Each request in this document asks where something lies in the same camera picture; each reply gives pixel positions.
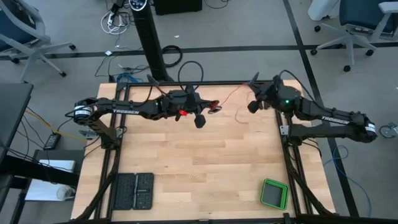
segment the wooden tabletop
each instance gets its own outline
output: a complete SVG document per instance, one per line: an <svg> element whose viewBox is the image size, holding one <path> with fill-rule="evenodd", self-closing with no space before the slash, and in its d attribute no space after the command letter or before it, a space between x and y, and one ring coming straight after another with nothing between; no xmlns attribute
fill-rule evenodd
<svg viewBox="0 0 398 224"><path fill-rule="evenodd" d="M301 90L296 81L285 85ZM238 85L201 86L201 98L220 100ZM163 91L179 87L163 86ZM116 85L102 84L98 97L114 98ZM144 101L149 87L130 89L130 100ZM159 96L153 90L151 99ZM217 114L203 114L206 125L197 129L194 115L150 121L126 116L120 173L153 172L154 203L151 210L113 211L112 221L198 220L231 218L280 218L285 212L294 217L291 193L282 211L260 202L264 179L289 184L274 110L251 114L246 106L254 99L251 90L241 86ZM110 114L101 119L105 124ZM310 122L297 121L310 125ZM93 144L86 151L91 151ZM334 206L318 151L300 147L307 184L319 201L334 212ZM100 182L104 149L87 156L80 174L72 218L79 216L95 195ZM304 212L301 190L299 201ZM106 214L109 189L104 196L102 217Z"/></svg>

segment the green square object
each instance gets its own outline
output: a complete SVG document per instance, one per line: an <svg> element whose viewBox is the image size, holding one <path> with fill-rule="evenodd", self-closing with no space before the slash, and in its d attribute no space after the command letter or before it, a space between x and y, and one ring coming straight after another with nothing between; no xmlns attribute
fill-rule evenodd
<svg viewBox="0 0 398 224"><path fill-rule="evenodd" d="M264 180L260 199L261 203L280 210L286 210L288 197L288 185L271 179Z"/></svg>

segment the office chair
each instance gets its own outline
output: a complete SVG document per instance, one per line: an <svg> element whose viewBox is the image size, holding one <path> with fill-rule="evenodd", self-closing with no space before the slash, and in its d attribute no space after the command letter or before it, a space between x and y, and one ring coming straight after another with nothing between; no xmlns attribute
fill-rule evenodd
<svg viewBox="0 0 398 224"><path fill-rule="evenodd" d="M359 38L364 35L368 41L375 42L378 38L386 40L398 39L398 1L397 0L341 0L340 2L340 24L346 27L346 31L339 30L327 24L322 27L339 34L341 37L319 45L311 50L312 55L317 50L338 44L338 48L346 46L349 57L349 65L344 66L344 71L349 72L354 66L354 44L369 49L367 56L371 56L376 47L369 42Z"/></svg>
<svg viewBox="0 0 398 224"><path fill-rule="evenodd" d="M16 50L18 54L11 55L11 61L19 63L22 57L28 57L26 66L21 74L21 81L28 69L36 61L43 60L62 76L67 74L45 57L45 53L63 47L75 50L71 43L50 44L50 37L45 35L43 19L39 11L21 0L0 0L0 52Z"/></svg>

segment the chair base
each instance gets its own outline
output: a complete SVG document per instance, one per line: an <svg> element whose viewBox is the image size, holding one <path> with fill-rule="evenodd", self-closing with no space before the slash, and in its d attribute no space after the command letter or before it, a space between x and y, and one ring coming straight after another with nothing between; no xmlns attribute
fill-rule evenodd
<svg viewBox="0 0 398 224"><path fill-rule="evenodd" d="M25 76L29 70L29 68L32 66L32 64L37 60L37 59L41 59L43 60L43 62L45 62L47 65L50 65L51 67L53 67L54 69L56 69L56 71L62 76L65 77L67 74L62 71L60 68L58 68L54 63L52 63L48 58L45 57L45 53L47 52L51 52L54 50L58 50L64 47L69 47L71 50L75 50L76 47L72 44L72 43L63 43L63 44L55 44L55 45L43 45L40 46L36 49L29 49L26 50L25 48L23 49L18 49L21 51L21 53L16 54L16 55L12 55L10 56L11 61L13 63L19 63L19 59L22 57L28 57L27 63L25 65L24 70L22 71L22 74L20 76L20 81L23 82L25 79Z"/></svg>
<svg viewBox="0 0 398 224"><path fill-rule="evenodd" d="M365 42L363 39L359 38L358 36L356 36L354 34L351 34L348 31L343 31L343 30L337 29L335 27L329 26L327 24L322 24L322 27L333 32L333 33L340 35L341 37L331 40L325 44L319 45L316 48L316 50L324 49L324 48L327 48L327 47L330 47L330 46L336 45L336 44L345 45L347 55L348 55L348 60L349 60L349 64L345 66L345 69L344 69L345 72L350 71L351 67L355 65L354 44L362 46L366 49L369 49L369 51L366 53L366 55L368 55L368 56L371 56L373 54L373 52L377 49L375 46L371 45L368 42Z"/></svg>

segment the yellow cable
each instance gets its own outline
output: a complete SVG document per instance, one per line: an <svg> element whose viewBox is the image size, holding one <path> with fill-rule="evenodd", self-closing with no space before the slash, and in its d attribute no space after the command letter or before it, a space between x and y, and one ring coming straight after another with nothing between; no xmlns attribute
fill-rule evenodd
<svg viewBox="0 0 398 224"><path fill-rule="evenodd" d="M55 128L51 127L51 126L50 126L49 124L47 124L41 117L37 116L36 114L33 114L32 112L30 112L30 111L28 111L28 110L25 110L25 112L26 112L26 113L29 113L29 114L32 115L33 117L37 118L37 119L38 119L39 121L41 121L44 125L46 125L48 128L50 128L51 131L54 132L54 133L60 134L60 135L65 136L65 137L73 138L73 139L76 139L76 140L79 140L79 141L82 141L82 142L87 142L86 139L82 139L82 138L79 138L79 137L76 137L76 136L72 136L72 135L70 135L70 134L65 134L65 133L62 133L62 132L60 132L60 131L57 131Z"/></svg>

